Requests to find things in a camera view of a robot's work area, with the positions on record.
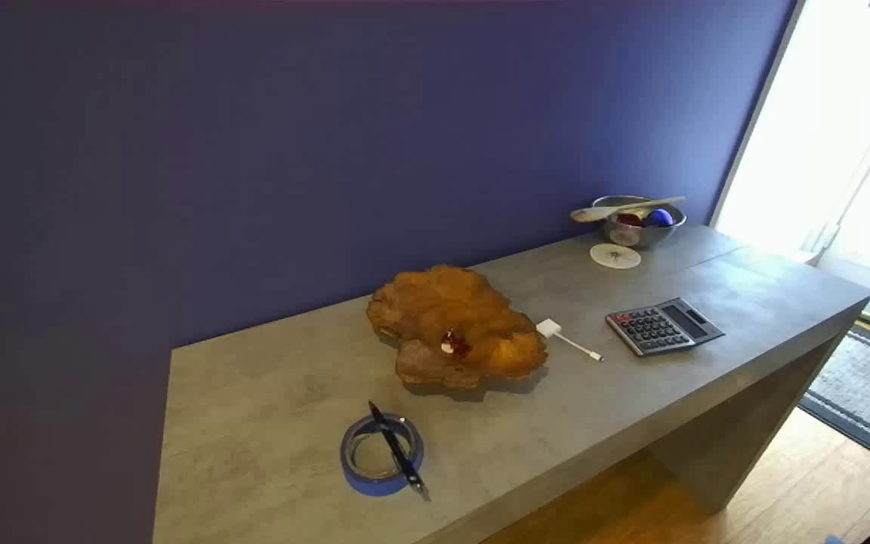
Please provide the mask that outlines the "white circular coaster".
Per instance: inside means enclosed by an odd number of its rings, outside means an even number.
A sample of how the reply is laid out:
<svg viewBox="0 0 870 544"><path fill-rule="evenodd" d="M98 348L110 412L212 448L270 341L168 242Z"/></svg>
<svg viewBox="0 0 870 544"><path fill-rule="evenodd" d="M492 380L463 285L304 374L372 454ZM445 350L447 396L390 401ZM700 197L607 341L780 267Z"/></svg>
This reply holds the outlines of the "white circular coaster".
<svg viewBox="0 0 870 544"><path fill-rule="evenodd" d="M603 270L636 270L640 253L624 244L598 242L588 248L588 258Z"/></svg>

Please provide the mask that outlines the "black pen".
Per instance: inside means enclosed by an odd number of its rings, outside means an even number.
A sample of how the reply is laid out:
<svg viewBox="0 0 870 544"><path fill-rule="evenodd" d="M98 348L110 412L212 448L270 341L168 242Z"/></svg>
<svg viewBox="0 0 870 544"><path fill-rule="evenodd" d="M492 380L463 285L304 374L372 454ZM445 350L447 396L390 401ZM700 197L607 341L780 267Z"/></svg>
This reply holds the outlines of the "black pen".
<svg viewBox="0 0 870 544"><path fill-rule="evenodd" d="M421 498L428 498L421 479L416 475L409 458L401 450L401 441L397 441L396 430L390 427L390 421L383 416L383 412L373 401L368 401L368 412L372 412L372 421L376 423L387 448L390 448L401 479L406 482L406 488L414 492L420 492Z"/></svg>

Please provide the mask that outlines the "white spoon-shaped adapter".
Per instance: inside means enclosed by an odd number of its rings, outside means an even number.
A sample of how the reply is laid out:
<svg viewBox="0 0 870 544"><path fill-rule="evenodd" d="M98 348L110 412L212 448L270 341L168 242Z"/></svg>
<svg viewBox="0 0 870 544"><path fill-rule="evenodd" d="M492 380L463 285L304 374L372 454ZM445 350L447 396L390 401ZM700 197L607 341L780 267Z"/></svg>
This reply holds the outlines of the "white spoon-shaped adapter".
<svg viewBox="0 0 870 544"><path fill-rule="evenodd" d="M591 350L591 348L567 339L567 336L560 334L560 323L554 323L552 317L538 322L534 331L538 331L543 339L558 339L558 341L565 341L567 348L578 350L582 358L588 358L588 359L596 359L596 364L601 359L598 350Z"/></svg>

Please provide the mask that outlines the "wooden spoon in bowl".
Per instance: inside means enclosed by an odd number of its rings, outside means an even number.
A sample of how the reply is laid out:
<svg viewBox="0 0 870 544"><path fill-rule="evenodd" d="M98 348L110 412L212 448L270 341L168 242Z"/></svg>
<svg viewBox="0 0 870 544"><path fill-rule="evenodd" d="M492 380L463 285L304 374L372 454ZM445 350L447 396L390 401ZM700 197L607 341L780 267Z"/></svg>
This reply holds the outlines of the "wooden spoon in bowl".
<svg viewBox="0 0 870 544"><path fill-rule="evenodd" d="M598 203L598 206L582 206L570 213L570 222L577 224L596 224L607 222L622 213L640 213L640 208L656 208L656 206L675 206L683 197L663 197L663 200L634 200L634 203Z"/></svg>

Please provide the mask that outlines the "blue tape roll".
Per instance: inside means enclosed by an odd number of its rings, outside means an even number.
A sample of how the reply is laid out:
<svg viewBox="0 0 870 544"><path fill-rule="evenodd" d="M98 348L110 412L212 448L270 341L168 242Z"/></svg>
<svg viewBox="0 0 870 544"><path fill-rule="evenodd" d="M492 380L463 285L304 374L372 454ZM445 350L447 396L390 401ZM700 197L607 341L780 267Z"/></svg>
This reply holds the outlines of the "blue tape roll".
<svg viewBox="0 0 870 544"><path fill-rule="evenodd" d="M401 450L409 458L416 475L421 469L424 444L416 427L401 413L383 413L396 430ZM372 413L349 423L338 444L338 467L345 482L361 497L393 497L409 491L401 479Z"/></svg>

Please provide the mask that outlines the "brown wooden slab plate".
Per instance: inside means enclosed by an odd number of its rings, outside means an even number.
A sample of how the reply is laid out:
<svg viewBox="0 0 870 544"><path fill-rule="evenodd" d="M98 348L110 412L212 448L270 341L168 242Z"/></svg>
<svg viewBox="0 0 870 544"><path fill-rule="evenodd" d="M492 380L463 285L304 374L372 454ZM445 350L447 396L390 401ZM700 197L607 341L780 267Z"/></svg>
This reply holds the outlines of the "brown wooden slab plate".
<svg viewBox="0 0 870 544"><path fill-rule="evenodd" d="M366 317L397 350L405 386L482 391L524 380L547 359L534 323L463 267L397 271L372 294Z"/></svg>

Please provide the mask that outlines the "blue object in bowl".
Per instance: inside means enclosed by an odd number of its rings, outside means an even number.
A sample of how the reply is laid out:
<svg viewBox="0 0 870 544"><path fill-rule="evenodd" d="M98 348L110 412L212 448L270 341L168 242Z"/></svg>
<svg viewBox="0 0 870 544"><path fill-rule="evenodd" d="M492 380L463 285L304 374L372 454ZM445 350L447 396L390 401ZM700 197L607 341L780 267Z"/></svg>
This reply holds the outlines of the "blue object in bowl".
<svg viewBox="0 0 870 544"><path fill-rule="evenodd" d="M666 208L651 208L651 213L648 213L648 224L651 224L651 226L674 226L675 218L674 218Z"/></svg>

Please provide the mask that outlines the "grey calculator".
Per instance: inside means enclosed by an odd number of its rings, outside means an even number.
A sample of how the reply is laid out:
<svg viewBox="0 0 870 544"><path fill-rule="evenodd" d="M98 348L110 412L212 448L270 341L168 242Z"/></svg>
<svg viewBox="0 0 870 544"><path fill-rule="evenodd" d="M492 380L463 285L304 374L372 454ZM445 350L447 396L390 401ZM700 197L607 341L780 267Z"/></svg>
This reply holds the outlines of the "grey calculator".
<svg viewBox="0 0 870 544"><path fill-rule="evenodd" d="M607 328L636 354L674 354L690 350L720 336L700 311L686 300L663 300L656 305L611 311Z"/></svg>

